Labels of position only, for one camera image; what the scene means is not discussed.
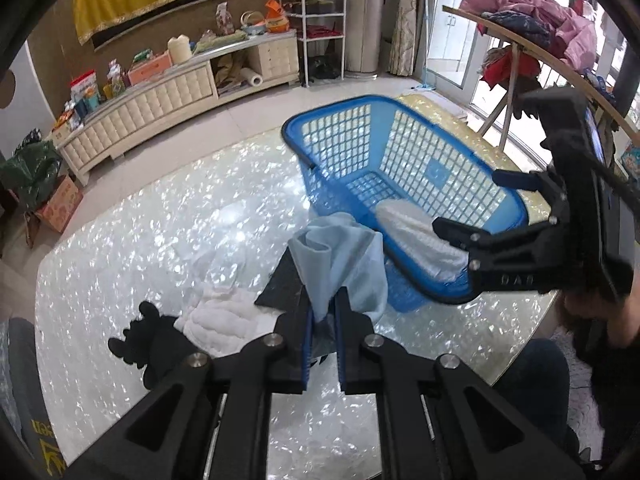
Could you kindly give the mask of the person right hand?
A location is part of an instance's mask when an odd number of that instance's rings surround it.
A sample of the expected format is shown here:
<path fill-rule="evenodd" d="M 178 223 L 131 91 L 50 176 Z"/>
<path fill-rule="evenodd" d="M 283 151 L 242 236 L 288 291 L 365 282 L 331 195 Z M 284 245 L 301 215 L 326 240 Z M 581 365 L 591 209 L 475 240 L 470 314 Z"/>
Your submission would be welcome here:
<path fill-rule="evenodd" d="M 605 301 L 599 295 L 564 292 L 563 306 L 578 318 L 597 318 L 606 324 L 608 341 L 625 348 L 639 335 L 639 292 L 633 289 L 619 304 Z"/>

